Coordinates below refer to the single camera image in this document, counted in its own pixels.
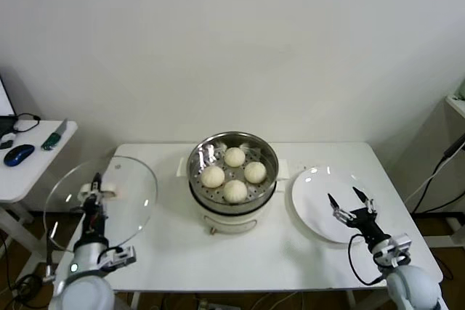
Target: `cable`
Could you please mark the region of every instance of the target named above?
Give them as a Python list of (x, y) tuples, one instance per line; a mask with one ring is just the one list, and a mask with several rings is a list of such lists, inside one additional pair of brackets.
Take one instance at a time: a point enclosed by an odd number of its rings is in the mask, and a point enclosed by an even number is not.
[(5, 261), (7, 263), (7, 284), (8, 284), (8, 289), (9, 291), (14, 294), (14, 292), (17, 292), (17, 295), (7, 304), (5, 309), (7, 309), (14, 301), (17, 301), (18, 303), (21, 303), (25, 307), (29, 309), (45, 309), (47, 305), (45, 306), (33, 306), (29, 305), (28, 302), (31, 301), (36, 297), (36, 295), (39, 293), (40, 289), (42, 288), (42, 278), (35, 274), (28, 274), (23, 277), (21, 277), (18, 281), (16, 281), (15, 284), (11, 284), (9, 281), (9, 256), (8, 256), (8, 248), (7, 248), (7, 242), (5, 241), (5, 238), (2, 233), (0, 233), (0, 238), (1, 241), (3, 242), (3, 246), (5, 248)]
[(254, 305), (252, 305), (252, 307), (250, 308), (250, 310), (254, 310), (263, 300), (265, 300), (266, 298), (268, 298), (270, 295), (271, 295), (271, 293), (267, 293), (267, 294), (263, 295), (258, 301), (256, 301), (256, 302), (254, 303)]
[(375, 285), (376, 283), (382, 281), (384, 278), (383, 276), (379, 276), (377, 277), (376, 279), (374, 279), (373, 281), (371, 282), (365, 282), (363, 281), (360, 276), (358, 276), (357, 272), (355, 271), (355, 268), (354, 268), (354, 264), (352, 263), (352, 257), (350, 255), (350, 248), (352, 247), (352, 242), (354, 241), (354, 239), (358, 236), (361, 236), (363, 237), (363, 235), (361, 234), (355, 234), (353, 235), (351, 238), (350, 238), (350, 241), (349, 241), (349, 247), (347, 248), (347, 254), (349, 255), (349, 264), (350, 264), (350, 268), (352, 269), (352, 272), (354, 273), (355, 277), (357, 278), (357, 280), (359, 280), (361, 283), (363, 283), (365, 286), (372, 286), (372, 285)]
[(452, 159), (454, 159), (454, 157), (458, 154), (458, 152), (460, 152), (462, 150), (462, 148), (465, 147), (465, 142), (463, 142), (461, 144), (461, 146), (459, 148), (457, 148), (457, 150), (448, 158), (447, 155), (444, 155), (442, 157), (442, 159), (444, 159), (444, 161), (440, 161), (440, 163), (436, 166), (436, 169), (434, 170), (433, 174), (426, 178), (426, 180), (420, 184), (420, 186), (414, 191), (412, 192), (409, 196), (407, 196), (407, 198), (404, 200), (404, 203), (407, 203), (408, 201), (410, 201), (410, 199), (418, 192), (420, 191), (420, 189), (426, 184), (428, 183), (431, 179), (433, 179), (434, 177), (436, 177), (436, 175), (444, 168), (444, 166), (446, 166), (449, 161), (451, 161)]
[(11, 301), (9, 301), (6, 306), (3, 308), (3, 310), (7, 310), (9, 308), (10, 305), (13, 304), (13, 302), (15, 301), (15, 299), (13, 298)]
[(439, 161), (439, 163), (437, 163), (436, 167), (434, 168), (434, 171), (433, 171), (432, 175), (429, 177), (429, 180), (428, 180), (428, 182), (426, 183), (426, 186), (425, 186), (425, 188), (424, 188), (423, 194), (421, 194), (420, 200), (417, 202), (415, 208), (412, 210), (412, 213), (415, 213), (416, 210), (418, 210), (419, 206), (420, 206), (421, 203), (423, 202), (423, 199), (424, 199), (424, 197), (425, 197), (425, 195), (426, 195), (426, 192), (428, 191), (429, 185), (431, 184), (431, 182), (432, 182), (434, 176), (435, 176), (436, 173), (437, 173), (438, 168), (439, 168), (439, 167), (441, 166), (441, 164), (442, 164), (444, 161), (446, 161), (446, 160), (447, 160), (447, 159), (446, 159), (445, 157), (443, 157), (443, 158)]
[(449, 277), (447, 277), (446, 275), (444, 275), (445, 279), (446, 279), (446, 280), (449, 280), (449, 281), (452, 281), (452, 280), (453, 280), (453, 272), (452, 272), (452, 270), (450, 270), (449, 266), (448, 266), (446, 263), (444, 263), (438, 256), (435, 256), (435, 255), (433, 254), (433, 257), (434, 257), (434, 259), (436, 259), (436, 260), (439, 262), (439, 264), (441, 264), (442, 266), (444, 266), (444, 269), (446, 269), (447, 272), (449, 273), (449, 275), (450, 275)]
[(283, 299), (281, 299), (280, 301), (277, 301), (276, 303), (274, 303), (272, 305), (272, 307), (270, 308), (270, 310), (273, 310), (276, 306), (278, 306), (279, 304), (281, 304), (282, 302), (284, 302), (285, 300), (289, 299), (291, 296), (293, 295), (296, 295), (298, 292), (294, 292), (294, 293), (291, 293), (290, 295), (284, 297)]
[(431, 212), (431, 211), (439, 210), (440, 208), (443, 208), (443, 207), (445, 207), (445, 206), (447, 206), (447, 205), (450, 205), (451, 203), (454, 203), (454, 202), (460, 200), (463, 196), (465, 196), (465, 191), (462, 192), (462, 193), (461, 193), (458, 197), (456, 197), (455, 199), (453, 199), (453, 200), (451, 200), (451, 201), (448, 201), (448, 202), (446, 202), (445, 204), (443, 204), (443, 205), (441, 205), (441, 206), (437, 206), (437, 207), (434, 207), (434, 208), (430, 208), (429, 210), (426, 210), (426, 211), (424, 211), (424, 212), (422, 212), (422, 213), (429, 213), (429, 212)]
[(32, 125), (29, 129), (26, 129), (26, 130), (18, 130), (16, 129), (15, 127), (13, 127), (13, 131), (16, 133), (16, 134), (21, 134), (21, 133), (24, 133), (24, 132), (28, 132), (30, 130), (32, 130), (34, 127), (37, 127), (40, 122), (41, 122), (41, 118), (40, 116), (37, 116), (37, 115), (34, 115), (34, 114), (31, 114), (31, 113), (21, 113), (19, 115), (16, 115), (17, 118), (19, 118), (20, 116), (23, 116), (23, 115), (29, 115), (32, 117), (32, 119), (34, 119), (35, 121), (37, 121), (36, 124)]

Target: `white plate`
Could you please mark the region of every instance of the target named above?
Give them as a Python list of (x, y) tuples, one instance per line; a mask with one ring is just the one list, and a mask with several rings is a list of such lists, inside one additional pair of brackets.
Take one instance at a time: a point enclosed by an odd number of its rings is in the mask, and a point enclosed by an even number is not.
[(330, 241), (349, 243), (350, 237), (359, 231), (346, 227), (333, 216), (328, 193), (346, 211), (363, 208), (364, 204), (352, 187), (362, 190), (371, 198), (365, 185), (349, 171), (333, 166), (314, 167), (296, 178), (292, 187), (292, 202), (300, 219), (311, 230)]

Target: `floor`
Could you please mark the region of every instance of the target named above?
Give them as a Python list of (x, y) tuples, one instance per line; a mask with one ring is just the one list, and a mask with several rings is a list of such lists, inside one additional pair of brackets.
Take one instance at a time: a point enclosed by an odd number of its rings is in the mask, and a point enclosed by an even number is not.
[[(416, 219), (416, 223), (423, 235), (450, 234), (450, 227), (443, 219)], [(57, 231), (57, 240), (63, 244), (69, 241), (73, 233), (73, 225), (69, 224), (67, 229)], [(42, 236), (41, 217), (36, 217), (32, 224), (27, 226), (28, 230), (37, 237)], [(453, 272), (453, 280), (444, 279), (441, 283), (443, 297), (450, 310), (463, 309), (465, 304), (465, 250), (462, 248), (436, 248), (433, 254), (447, 264)], [(9, 273), (12, 280), (20, 273), (24, 263), (28, 260), (29, 252), (23, 246), (13, 242), (8, 248), (10, 259)], [(5, 275), (6, 259), (0, 260), (0, 309), (3, 309), (12, 299), (8, 291)], [(44, 266), (36, 270), (36, 274), (44, 275)], [(355, 298), (361, 300), (370, 291), (357, 291)], [(33, 306), (48, 304), (52, 296), (52, 286), (44, 286), (38, 296), (30, 302)], [(117, 296), (124, 302), (130, 303), (131, 293), (118, 293)], [(262, 299), (254, 310), (270, 310), (274, 304), (279, 303), (274, 310), (282, 309), (348, 309), (346, 293), (342, 291), (332, 292), (304, 292), (304, 293), (143, 293), (139, 300), (138, 309), (144, 310), (195, 310), (200, 300), (205, 299), (209, 303), (237, 306), (242, 310), (250, 310), (254, 304)], [(21, 309), (20, 304), (10, 304), (7, 309)], [(383, 305), (381, 310), (396, 309), (392, 302)]]

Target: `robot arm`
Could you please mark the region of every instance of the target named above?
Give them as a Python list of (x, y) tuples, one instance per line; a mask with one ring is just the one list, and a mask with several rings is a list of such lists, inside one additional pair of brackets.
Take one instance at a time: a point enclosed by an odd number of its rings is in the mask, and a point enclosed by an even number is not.
[(398, 309), (442, 309), (444, 300), (440, 286), (423, 269), (409, 265), (411, 258), (408, 250), (412, 243), (410, 238), (407, 234), (396, 237), (385, 234), (375, 222), (377, 212), (373, 199), (368, 199), (355, 187), (353, 190), (365, 204), (364, 208), (347, 212), (339, 207), (331, 194), (328, 197), (336, 219), (349, 228), (358, 229), (365, 238), (368, 250), (373, 255), (373, 262), (381, 272), (381, 276), (375, 281), (387, 281), (389, 296)]
[[(99, 309), (111, 310), (115, 296), (110, 284), (103, 278), (110, 272), (136, 261), (133, 246), (109, 247), (105, 238), (105, 211), (102, 180), (96, 174), (90, 185), (84, 185), (79, 193), (84, 212), (81, 237), (73, 247), (74, 257), (68, 270), (68, 278), (55, 285), (49, 309)], [(52, 244), (47, 244), (45, 282), (54, 281), (52, 273)]]

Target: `computer mouse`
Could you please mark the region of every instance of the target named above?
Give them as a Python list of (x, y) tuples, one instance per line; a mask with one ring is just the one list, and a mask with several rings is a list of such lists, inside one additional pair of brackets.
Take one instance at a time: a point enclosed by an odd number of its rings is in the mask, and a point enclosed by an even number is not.
[(32, 144), (22, 144), (11, 149), (4, 157), (5, 165), (13, 167), (24, 161), (35, 150)]

